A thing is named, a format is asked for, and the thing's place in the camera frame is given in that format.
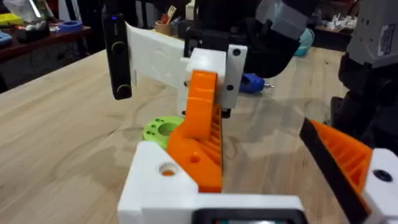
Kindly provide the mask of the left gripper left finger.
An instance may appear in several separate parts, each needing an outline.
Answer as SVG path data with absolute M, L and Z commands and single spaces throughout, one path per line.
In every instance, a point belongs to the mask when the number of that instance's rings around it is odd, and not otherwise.
M 118 203 L 119 223 L 191 223 L 197 183 L 155 142 L 137 145 Z

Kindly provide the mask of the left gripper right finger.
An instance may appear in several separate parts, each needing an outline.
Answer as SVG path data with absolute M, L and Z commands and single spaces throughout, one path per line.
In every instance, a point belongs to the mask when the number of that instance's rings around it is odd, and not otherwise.
M 397 156 L 305 118 L 300 138 L 348 223 L 397 223 Z

